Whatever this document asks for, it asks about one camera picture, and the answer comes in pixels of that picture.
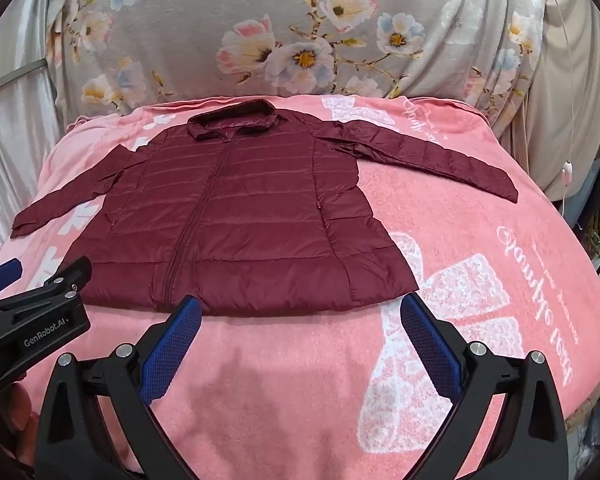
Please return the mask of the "left hand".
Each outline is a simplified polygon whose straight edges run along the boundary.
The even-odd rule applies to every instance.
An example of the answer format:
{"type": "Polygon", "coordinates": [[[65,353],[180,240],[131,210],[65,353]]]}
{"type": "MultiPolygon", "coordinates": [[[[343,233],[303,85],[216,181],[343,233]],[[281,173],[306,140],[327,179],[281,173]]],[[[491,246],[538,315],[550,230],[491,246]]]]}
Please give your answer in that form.
{"type": "Polygon", "coordinates": [[[38,435],[38,414],[32,410],[27,390],[14,382],[0,390],[0,414],[16,432],[17,445],[12,456],[20,463],[34,465],[36,436],[38,435]]]}

